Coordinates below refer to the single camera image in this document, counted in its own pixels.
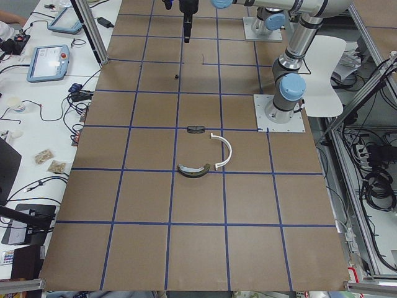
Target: blue joint cap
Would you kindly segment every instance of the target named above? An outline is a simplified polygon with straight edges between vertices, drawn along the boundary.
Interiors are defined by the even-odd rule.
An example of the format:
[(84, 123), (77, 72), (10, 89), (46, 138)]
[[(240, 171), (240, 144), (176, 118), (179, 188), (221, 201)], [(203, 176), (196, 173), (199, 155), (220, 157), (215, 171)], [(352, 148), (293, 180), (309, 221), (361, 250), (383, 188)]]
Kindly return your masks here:
[(280, 82), (281, 95), (288, 101), (298, 101), (306, 91), (305, 80), (297, 73), (289, 73)]
[(211, 0), (211, 3), (217, 9), (224, 9), (231, 6), (233, 0)]
[(284, 14), (273, 14), (268, 17), (265, 21), (265, 26), (271, 31), (277, 30), (284, 26), (285, 15)]

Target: cardboard table surface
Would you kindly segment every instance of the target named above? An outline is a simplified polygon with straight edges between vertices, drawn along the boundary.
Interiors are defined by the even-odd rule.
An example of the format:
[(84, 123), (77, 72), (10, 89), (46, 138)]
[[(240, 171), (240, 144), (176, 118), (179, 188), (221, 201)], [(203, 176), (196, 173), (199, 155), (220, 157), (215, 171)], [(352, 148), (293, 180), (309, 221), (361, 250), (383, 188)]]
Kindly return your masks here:
[[(347, 266), (310, 128), (259, 133), (286, 43), (244, 41), (252, 9), (124, 1), (41, 277), (50, 290), (336, 291)], [(205, 133), (187, 133), (204, 125)], [(228, 154), (225, 168), (200, 167)]]

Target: white desk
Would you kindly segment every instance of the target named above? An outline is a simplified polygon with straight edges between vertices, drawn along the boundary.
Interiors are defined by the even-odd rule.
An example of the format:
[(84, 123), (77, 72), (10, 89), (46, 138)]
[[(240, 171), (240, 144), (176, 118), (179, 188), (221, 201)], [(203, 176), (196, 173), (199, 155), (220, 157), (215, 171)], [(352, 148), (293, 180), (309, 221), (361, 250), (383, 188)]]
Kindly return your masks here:
[[(24, 74), (7, 74), (0, 80), (0, 89), (3, 97), (18, 96), (21, 100), (30, 100), (43, 105), (43, 118), (55, 119), (61, 115), (62, 99), (68, 94), (68, 89), (73, 83), (83, 84), (87, 77), (66, 77), (62, 81), (44, 82), (29, 84), (24, 83), (21, 87), (21, 81), (25, 78)], [(86, 85), (85, 89), (94, 90), (97, 78), (92, 78)], [(52, 160), (72, 163), (76, 154), (76, 147), (71, 146), (69, 138), (70, 131), (65, 127), (62, 120), (56, 122), (43, 122), (40, 120), (40, 110), (38, 106), (25, 102), (26, 110), (23, 114), (17, 114), (9, 111), (6, 118), (19, 119), (22, 122), (0, 121), (1, 130), (21, 130), (23, 136), (11, 139), (10, 144), (21, 155), (22, 162), (19, 172), (12, 188), (11, 194), (21, 187), (44, 177), (54, 175), (47, 169)], [(3, 113), (7, 106), (4, 101), (0, 101), (0, 112)], [(75, 111), (67, 114), (66, 122), (69, 126), (79, 122), (79, 116)], [(37, 165), (34, 160), (36, 153), (50, 149), (54, 158)], [(61, 181), (50, 181), (45, 186), (38, 187), (30, 192), (20, 192), (15, 199), (28, 197), (49, 197), (58, 201), (62, 200), (65, 191), (65, 184)], [(24, 202), (10, 202), (6, 207), (14, 208), (17, 204), (50, 204), (56, 205), (48, 200), (31, 200)], [(50, 236), (47, 237), (45, 246), (48, 247)], [(11, 246), (0, 244), (0, 251), (13, 250), (21, 246)], [(11, 274), (11, 265), (0, 266), (0, 279), (9, 278)]]
[[(113, 24), (116, 21), (118, 10), (120, 9), (122, 0), (110, 0), (93, 8), (94, 17), (105, 17)], [(48, 1), (41, 0), (35, 11), (44, 14), (54, 14), (48, 9), (44, 8), (44, 4)], [(40, 19), (49, 19), (33, 14), (30, 16), (26, 27), (31, 22)], [(98, 26), (99, 32), (107, 48), (109, 46), (110, 37), (113, 28), (106, 29), (103, 26)], [(47, 29), (44, 22), (36, 22), (33, 27), (27, 31), (31, 38), (25, 48), (26, 55), (12, 56), (7, 61), (0, 63), (0, 70), (16, 64), (29, 64), (32, 54), (32, 49), (36, 46), (42, 45), (58, 45), (66, 44), (70, 46), (74, 38), (81, 38), (87, 43), (83, 47), (70, 48), (71, 60), (68, 67), (68, 73), (61, 81), (52, 81), (44, 83), (29, 83), (26, 81), (27, 67), (14, 68), (0, 74), (0, 113), (2, 114), (6, 109), (6, 99), (11, 96), (17, 96), (21, 100), (30, 100), (42, 104), (43, 118), (56, 119), (61, 115), (61, 102), (68, 95), (68, 89), (73, 83), (83, 84), (90, 76), (99, 70), (99, 65), (96, 62), (94, 54), (86, 38), (86, 34), (82, 30), (77, 35), (59, 34)], [(84, 87), (84, 89), (95, 90), (99, 73), (95, 75)], [(26, 110), (21, 113), (9, 111), (4, 118), (18, 119), (22, 122), (3, 121), (0, 120), (0, 130), (21, 130), (23, 136), (20, 138), (11, 139), (10, 144), (22, 155), (21, 166), (12, 188), (11, 194), (21, 187), (44, 177), (52, 176), (53, 173), (47, 171), (52, 160), (67, 162), (71, 164), (76, 154), (76, 147), (71, 146), (70, 131), (65, 127), (62, 119), (55, 122), (44, 122), (40, 119), (40, 109), (38, 106), (29, 102), (25, 103)], [(64, 111), (68, 108), (68, 103), (64, 103)], [(79, 123), (79, 115), (74, 110), (71, 110), (66, 116), (66, 122), (71, 127), (73, 124)], [(34, 156), (45, 149), (50, 149), (54, 153), (54, 158), (46, 161), (42, 165), (37, 165), (34, 161)], [(14, 199), (22, 199), (29, 197), (49, 197), (58, 201), (62, 200), (65, 191), (65, 184), (61, 181), (50, 181), (42, 187), (38, 187), (31, 192), (20, 192)], [(6, 207), (14, 208), (17, 204), (48, 204), (57, 205), (55, 202), (38, 199), (23, 202), (10, 202)], [(5, 229), (0, 229), (0, 237), (4, 234)], [(48, 248), (51, 234), (48, 234), (45, 246)], [(0, 244), (0, 253), (7, 250), (14, 250), (21, 246), (3, 245)], [(0, 279), (10, 278), (11, 265), (0, 266)]]

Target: curved bracket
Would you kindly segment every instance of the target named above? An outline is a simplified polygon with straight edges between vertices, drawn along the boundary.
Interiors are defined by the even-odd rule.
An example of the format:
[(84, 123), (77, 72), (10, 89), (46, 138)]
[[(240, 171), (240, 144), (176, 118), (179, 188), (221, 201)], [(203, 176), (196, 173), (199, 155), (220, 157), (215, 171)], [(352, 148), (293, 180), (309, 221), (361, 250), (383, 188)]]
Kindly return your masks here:
[(205, 174), (207, 174), (209, 172), (211, 168), (211, 165), (209, 163), (206, 163), (204, 166), (202, 166), (201, 168), (198, 169), (194, 169), (194, 168), (188, 168), (182, 164), (178, 165), (178, 172), (180, 172), (180, 174), (182, 174), (185, 177), (188, 178), (199, 178), (204, 176)]
[(222, 141), (229, 149), (229, 156), (227, 157), (227, 159), (225, 159), (221, 163), (215, 163), (215, 171), (217, 171), (218, 168), (220, 168), (221, 166), (225, 166), (229, 162), (229, 160), (231, 158), (231, 154), (233, 153), (233, 150), (231, 149), (231, 145), (230, 145), (229, 141), (227, 141), (227, 139), (220, 137), (219, 135), (214, 135), (213, 133), (211, 133), (211, 139), (216, 139), (216, 140)]

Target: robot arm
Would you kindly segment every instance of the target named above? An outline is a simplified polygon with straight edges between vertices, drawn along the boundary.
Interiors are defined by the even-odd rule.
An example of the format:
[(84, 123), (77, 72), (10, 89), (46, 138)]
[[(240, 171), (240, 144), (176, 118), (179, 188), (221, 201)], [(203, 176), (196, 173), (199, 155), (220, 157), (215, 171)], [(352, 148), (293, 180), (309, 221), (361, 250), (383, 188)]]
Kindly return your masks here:
[[(273, 64), (276, 94), (266, 107), (266, 116), (276, 123), (287, 123), (293, 109), (305, 92), (305, 80), (298, 74), (323, 19), (344, 12), (353, 0), (211, 0), (218, 9), (232, 4), (271, 7), (290, 12), (302, 12), (287, 49)], [(179, 9), (184, 13), (185, 42), (189, 42), (192, 16), (198, 10), (199, 0), (179, 0)]]
[(273, 7), (290, 12), (307, 13), (311, 17), (334, 17), (344, 12), (352, 0), (212, 0), (216, 8), (226, 8), (231, 4), (244, 6)]

